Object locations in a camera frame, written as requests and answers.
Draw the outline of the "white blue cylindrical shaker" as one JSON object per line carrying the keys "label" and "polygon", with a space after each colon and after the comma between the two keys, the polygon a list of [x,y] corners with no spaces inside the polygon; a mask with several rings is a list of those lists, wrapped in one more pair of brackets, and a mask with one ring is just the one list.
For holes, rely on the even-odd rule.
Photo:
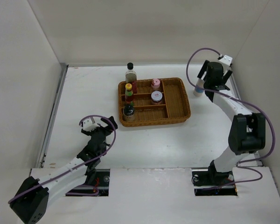
{"label": "white blue cylindrical shaker", "polygon": [[203,85],[204,85],[204,81],[202,79],[198,79],[197,80],[197,83],[196,83],[196,86],[193,90],[193,94],[196,96],[196,97],[200,97],[203,95],[204,93],[204,90],[203,90]]}

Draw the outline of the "black cap spice jar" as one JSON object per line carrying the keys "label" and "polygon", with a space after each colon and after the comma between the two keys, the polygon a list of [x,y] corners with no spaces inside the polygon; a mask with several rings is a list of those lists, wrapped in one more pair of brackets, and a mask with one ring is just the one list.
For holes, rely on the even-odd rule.
{"label": "black cap spice jar", "polygon": [[127,104],[123,108],[123,119],[126,122],[135,121],[135,108],[131,104]]}

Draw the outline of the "red chili sauce bottle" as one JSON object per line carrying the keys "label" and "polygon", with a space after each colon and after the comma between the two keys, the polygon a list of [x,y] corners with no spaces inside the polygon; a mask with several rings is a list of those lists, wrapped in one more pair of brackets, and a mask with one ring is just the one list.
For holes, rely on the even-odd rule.
{"label": "red chili sauce bottle", "polygon": [[127,83],[125,85],[125,102],[126,104],[130,104],[134,106],[134,95],[132,90],[132,85],[130,83]]}

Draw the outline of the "pink cap spice jar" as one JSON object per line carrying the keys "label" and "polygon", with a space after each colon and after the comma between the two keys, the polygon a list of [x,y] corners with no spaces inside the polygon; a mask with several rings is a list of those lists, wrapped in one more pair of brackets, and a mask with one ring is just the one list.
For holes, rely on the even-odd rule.
{"label": "pink cap spice jar", "polygon": [[161,82],[159,79],[155,78],[151,82],[151,92],[158,91],[160,88]]}

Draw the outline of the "dark sauce bottle black cap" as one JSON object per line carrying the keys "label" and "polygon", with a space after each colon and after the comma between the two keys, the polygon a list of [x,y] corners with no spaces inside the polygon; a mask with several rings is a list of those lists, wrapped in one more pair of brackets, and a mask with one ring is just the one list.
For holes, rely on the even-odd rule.
{"label": "dark sauce bottle black cap", "polygon": [[134,71],[133,63],[127,64],[127,72],[125,74],[126,83],[130,83],[132,85],[133,93],[137,93],[137,74]]}

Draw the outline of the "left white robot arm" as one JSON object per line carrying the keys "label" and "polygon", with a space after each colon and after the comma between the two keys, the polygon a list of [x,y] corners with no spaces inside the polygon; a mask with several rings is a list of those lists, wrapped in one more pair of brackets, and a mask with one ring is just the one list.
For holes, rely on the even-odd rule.
{"label": "left white robot arm", "polygon": [[76,157],[46,176],[29,176],[8,201],[11,210],[23,223],[36,224],[57,199],[70,193],[75,187],[91,186],[95,182],[96,166],[113,146],[106,142],[106,138],[110,134],[116,135],[118,129],[113,116],[98,118],[106,125],[96,123],[93,115],[79,121],[81,132],[89,136],[90,140]]}

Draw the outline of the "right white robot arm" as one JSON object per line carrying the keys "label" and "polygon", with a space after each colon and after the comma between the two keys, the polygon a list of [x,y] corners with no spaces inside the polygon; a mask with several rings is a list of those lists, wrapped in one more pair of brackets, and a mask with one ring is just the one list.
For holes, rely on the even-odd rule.
{"label": "right white robot arm", "polygon": [[204,81],[205,95],[231,120],[228,147],[208,167],[207,179],[214,185],[228,177],[233,167],[243,158],[263,149],[266,142],[264,115],[250,111],[239,99],[234,98],[226,85],[231,74],[231,70],[224,72],[221,63],[208,60],[198,74],[198,78]]}

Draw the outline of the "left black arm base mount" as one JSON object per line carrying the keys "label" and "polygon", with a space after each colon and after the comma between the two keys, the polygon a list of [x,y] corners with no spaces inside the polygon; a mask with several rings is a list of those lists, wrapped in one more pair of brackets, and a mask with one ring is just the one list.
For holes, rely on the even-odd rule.
{"label": "left black arm base mount", "polygon": [[85,183],[69,191],[66,196],[109,196],[110,174],[109,169],[96,169]]}

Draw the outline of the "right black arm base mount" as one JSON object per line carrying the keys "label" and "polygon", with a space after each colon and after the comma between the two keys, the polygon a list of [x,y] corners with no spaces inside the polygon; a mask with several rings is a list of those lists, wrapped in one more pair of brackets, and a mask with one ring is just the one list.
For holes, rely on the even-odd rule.
{"label": "right black arm base mount", "polygon": [[211,177],[206,170],[192,171],[192,183],[195,196],[237,196],[235,184],[223,186],[234,182],[233,172],[223,173]]}

